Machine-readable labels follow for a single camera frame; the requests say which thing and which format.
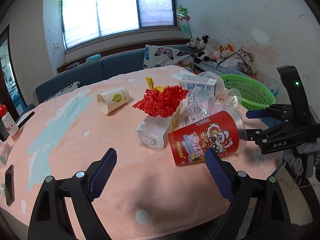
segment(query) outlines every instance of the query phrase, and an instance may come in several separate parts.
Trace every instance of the pink tablecloth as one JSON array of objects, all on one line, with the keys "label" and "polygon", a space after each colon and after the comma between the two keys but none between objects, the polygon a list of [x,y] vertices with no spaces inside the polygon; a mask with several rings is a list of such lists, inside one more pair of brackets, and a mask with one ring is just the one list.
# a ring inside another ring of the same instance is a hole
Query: pink tablecloth
[{"label": "pink tablecloth", "polygon": [[[132,108],[143,98],[145,77],[152,77],[156,86],[177,85],[170,75],[181,70],[167,66],[119,75],[36,107],[6,166],[14,165],[15,201],[8,207],[0,196],[0,206],[28,225],[47,175],[69,178],[100,160],[112,147],[118,154],[116,167],[101,197],[93,202],[112,239],[156,238],[223,214],[229,202],[220,195],[204,162],[176,167],[168,145],[162,152],[153,152],[140,147],[134,137],[135,128],[146,116]],[[129,91],[129,103],[109,116],[103,115],[97,93],[122,86]],[[247,128],[265,128],[259,120],[246,119],[244,108],[241,113]],[[248,142],[244,153],[224,160],[253,178],[266,179],[281,158],[281,153],[263,156],[253,142]],[[0,171],[2,181],[4,172]],[[70,200],[67,205],[74,231],[84,239]]]}]

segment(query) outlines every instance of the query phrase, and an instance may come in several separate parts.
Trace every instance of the floor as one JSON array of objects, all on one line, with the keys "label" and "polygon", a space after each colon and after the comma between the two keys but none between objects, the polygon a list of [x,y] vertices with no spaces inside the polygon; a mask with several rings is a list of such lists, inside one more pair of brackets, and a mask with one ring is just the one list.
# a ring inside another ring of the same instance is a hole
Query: floor
[{"label": "floor", "polygon": [[[296,183],[284,167],[277,173],[276,178],[278,179],[279,185],[284,194],[291,223],[298,224],[300,226],[311,223],[312,215],[307,201],[298,187],[299,182]],[[300,185],[300,188],[313,187],[318,201],[320,202],[320,182],[314,175],[309,179],[309,181],[311,184],[310,186]]]}]

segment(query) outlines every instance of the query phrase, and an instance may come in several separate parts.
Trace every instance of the blue gripper pad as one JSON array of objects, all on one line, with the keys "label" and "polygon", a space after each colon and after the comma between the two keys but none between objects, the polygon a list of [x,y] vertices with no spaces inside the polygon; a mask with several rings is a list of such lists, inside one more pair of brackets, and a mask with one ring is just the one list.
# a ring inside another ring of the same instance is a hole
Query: blue gripper pad
[{"label": "blue gripper pad", "polygon": [[266,109],[261,109],[261,110],[251,110],[247,111],[245,116],[248,119],[254,119],[254,118],[267,118],[270,116],[270,113]]},{"label": "blue gripper pad", "polygon": [[206,150],[204,159],[221,195],[232,203],[235,198],[235,194],[233,192],[233,183],[228,174],[225,172],[219,160],[210,149]]},{"label": "blue gripper pad", "polygon": [[100,197],[112,171],[117,163],[117,152],[111,149],[110,152],[103,157],[100,162],[99,168],[89,181],[89,193],[87,198],[92,202]]}]

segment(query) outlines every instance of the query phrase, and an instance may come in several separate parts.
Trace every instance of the small bottle with red cap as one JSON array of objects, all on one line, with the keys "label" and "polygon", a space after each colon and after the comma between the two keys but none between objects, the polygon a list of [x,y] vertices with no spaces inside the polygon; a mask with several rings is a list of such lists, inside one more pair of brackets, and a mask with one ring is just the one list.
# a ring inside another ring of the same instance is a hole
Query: small bottle with red cap
[{"label": "small bottle with red cap", "polygon": [[19,129],[18,125],[13,120],[12,116],[8,112],[7,107],[5,105],[0,106],[0,116],[12,140],[16,142],[21,136],[22,132]]}]

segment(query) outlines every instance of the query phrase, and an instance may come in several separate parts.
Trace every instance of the red mesh net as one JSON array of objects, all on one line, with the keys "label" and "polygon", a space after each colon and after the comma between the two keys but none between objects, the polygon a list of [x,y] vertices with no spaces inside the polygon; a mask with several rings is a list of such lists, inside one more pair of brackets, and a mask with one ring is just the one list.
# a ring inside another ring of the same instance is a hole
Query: red mesh net
[{"label": "red mesh net", "polygon": [[151,116],[169,117],[177,110],[180,101],[187,97],[188,92],[180,86],[166,87],[163,92],[147,89],[143,99],[132,107]]}]

